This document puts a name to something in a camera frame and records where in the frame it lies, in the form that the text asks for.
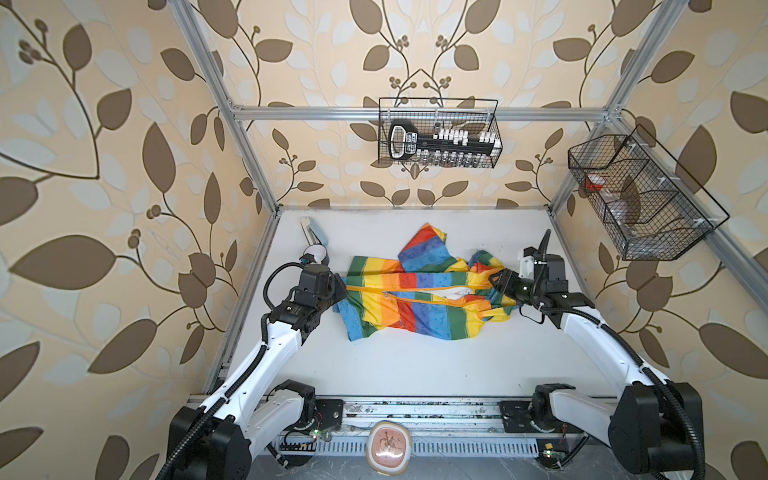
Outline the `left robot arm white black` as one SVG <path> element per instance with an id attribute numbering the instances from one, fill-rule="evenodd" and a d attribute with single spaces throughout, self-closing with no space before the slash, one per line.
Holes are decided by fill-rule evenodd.
<path id="1" fill-rule="evenodd" d="M 279 305 L 261 317 L 261 340 L 198 407 L 174 416 L 160 479 L 245 479 L 254 458 L 285 428 L 314 420 L 314 390 L 291 383 L 260 403 L 277 374 L 319 326 L 322 315 L 344 300 L 342 277 L 329 267 L 295 263 L 300 275 Z"/>

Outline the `rainbow striped jacket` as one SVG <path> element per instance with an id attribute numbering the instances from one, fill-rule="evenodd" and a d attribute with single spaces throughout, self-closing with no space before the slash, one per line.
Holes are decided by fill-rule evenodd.
<path id="1" fill-rule="evenodd" d="M 453 256 L 447 235 L 423 225 L 395 260 L 356 256 L 343 282 L 347 297 L 334 306 L 351 341 L 394 328 L 442 340 L 476 337 L 507 321 L 518 304 L 493 288 L 503 264 L 485 250 L 466 261 Z"/>

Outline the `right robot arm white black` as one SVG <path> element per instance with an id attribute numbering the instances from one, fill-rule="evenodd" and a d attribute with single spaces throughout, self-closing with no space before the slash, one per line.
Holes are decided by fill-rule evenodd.
<path id="1" fill-rule="evenodd" d="M 528 416 L 532 426 L 551 431 L 572 425 L 608 446 L 628 472 L 664 479 L 670 472 L 706 474 L 703 405 L 688 383 L 676 383 L 644 360 L 603 318 L 583 293 L 572 292 L 564 260 L 528 247 L 517 271 L 490 276 L 500 294 L 530 306 L 574 341 L 612 386 L 610 404 L 565 383 L 536 387 Z"/>

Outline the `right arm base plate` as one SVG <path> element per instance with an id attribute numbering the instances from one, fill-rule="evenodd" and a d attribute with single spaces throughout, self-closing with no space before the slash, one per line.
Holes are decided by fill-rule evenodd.
<path id="1" fill-rule="evenodd" d="M 503 430 L 508 434 L 580 435 L 583 431 L 573 425 L 555 420 L 538 426 L 529 409 L 530 400 L 502 400 L 498 403 Z"/>

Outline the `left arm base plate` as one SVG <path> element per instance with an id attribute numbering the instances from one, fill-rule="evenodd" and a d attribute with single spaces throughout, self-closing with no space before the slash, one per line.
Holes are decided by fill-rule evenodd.
<path id="1" fill-rule="evenodd" d="M 298 419 L 287 424 L 283 432 L 336 431 L 341 427 L 344 413 L 344 401 L 337 398 L 306 399 L 300 397 Z"/>

